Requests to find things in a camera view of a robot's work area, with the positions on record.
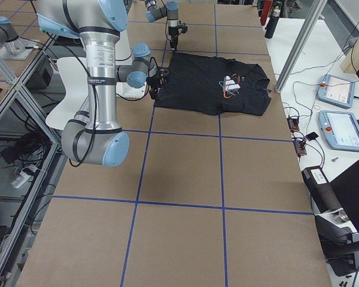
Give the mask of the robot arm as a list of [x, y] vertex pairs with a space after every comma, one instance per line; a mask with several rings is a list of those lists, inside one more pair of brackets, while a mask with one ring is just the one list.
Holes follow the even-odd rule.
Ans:
[[127, 28], [123, 1], [38, 1], [38, 23], [48, 33], [80, 39], [86, 52], [88, 95], [62, 132], [62, 149], [70, 164], [120, 165], [129, 137], [117, 121], [116, 84], [151, 86], [155, 94], [169, 69], [159, 67], [144, 43], [132, 48], [131, 65], [116, 64], [116, 43]]
[[166, 4], [162, 1], [162, 6], [157, 1], [144, 1], [147, 9], [146, 16], [149, 22], [156, 22], [166, 19], [165, 37], [169, 41], [172, 51], [177, 51], [179, 37], [187, 33], [188, 26], [179, 18], [179, 3], [177, 1], [169, 1]]

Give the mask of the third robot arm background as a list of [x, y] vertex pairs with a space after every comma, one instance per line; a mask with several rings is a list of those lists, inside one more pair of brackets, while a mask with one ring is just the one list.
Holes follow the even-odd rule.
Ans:
[[4, 60], [26, 60], [33, 45], [21, 39], [7, 17], [0, 16], [0, 57]]

